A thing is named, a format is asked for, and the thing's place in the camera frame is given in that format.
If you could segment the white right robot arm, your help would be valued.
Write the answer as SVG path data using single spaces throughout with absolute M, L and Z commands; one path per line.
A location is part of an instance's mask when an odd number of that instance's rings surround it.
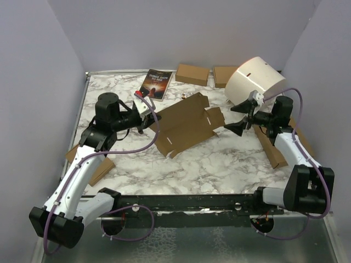
M 271 145 L 279 150 L 292 168 L 285 188 L 257 188 L 252 200 L 253 210 L 257 214 L 265 214 L 275 205 L 309 218 L 323 218 L 330 210 L 333 170 L 313 159 L 302 146 L 295 128 L 290 126 L 291 98 L 278 96 L 269 113 L 260 111 L 262 105 L 263 95 L 253 91 L 247 100 L 231 108 L 233 112 L 244 113 L 245 117 L 237 123 L 224 125 L 238 136 L 252 125 L 265 128 Z

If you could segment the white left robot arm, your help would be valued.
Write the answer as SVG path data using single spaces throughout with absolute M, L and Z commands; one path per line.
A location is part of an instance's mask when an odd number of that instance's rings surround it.
M 49 242 L 58 247 L 73 248 L 82 237 L 84 228 L 98 217 L 115 216 L 124 211 L 121 194 L 101 189 L 84 204 L 80 199 L 97 168 L 118 141 L 117 133 L 137 128 L 139 133 L 158 124 L 156 106 L 141 92 L 134 93 L 132 107 L 128 107 L 115 93 L 103 93 L 95 103 L 95 115 L 81 135 L 73 161 L 54 193 L 43 207 L 33 207 L 29 214 L 35 232 L 43 239 L 46 255 L 52 255 Z

